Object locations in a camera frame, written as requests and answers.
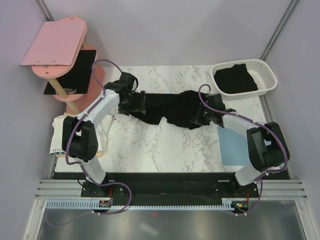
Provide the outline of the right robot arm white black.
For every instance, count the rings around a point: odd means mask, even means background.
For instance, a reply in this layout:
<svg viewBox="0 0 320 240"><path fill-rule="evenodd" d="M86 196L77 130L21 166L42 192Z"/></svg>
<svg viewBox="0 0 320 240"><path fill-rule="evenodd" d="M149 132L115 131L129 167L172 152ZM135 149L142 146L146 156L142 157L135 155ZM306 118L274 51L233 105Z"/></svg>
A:
<svg viewBox="0 0 320 240"><path fill-rule="evenodd" d="M259 123L245 117L232 108L225 108L220 94L198 93L199 109L192 119L197 125L214 123L243 136L247 141L249 162L238 170L229 191L235 197L247 191L247 185L257 182L269 173L278 173L287 168L290 152L280 126L276 122Z"/></svg>

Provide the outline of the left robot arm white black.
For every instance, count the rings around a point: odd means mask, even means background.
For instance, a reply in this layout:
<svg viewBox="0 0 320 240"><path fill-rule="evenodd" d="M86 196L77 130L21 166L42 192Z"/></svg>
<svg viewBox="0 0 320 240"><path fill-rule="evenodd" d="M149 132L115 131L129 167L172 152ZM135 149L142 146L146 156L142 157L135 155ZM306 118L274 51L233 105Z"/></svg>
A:
<svg viewBox="0 0 320 240"><path fill-rule="evenodd" d="M96 129L106 115L117 109L120 114L146 111L146 92L137 92L138 79L122 72L119 80L107 83L101 94L84 111L63 120L61 148L68 165L80 165L86 178L93 183L92 191L106 196L110 185L104 181L106 172L98 157Z"/></svg>

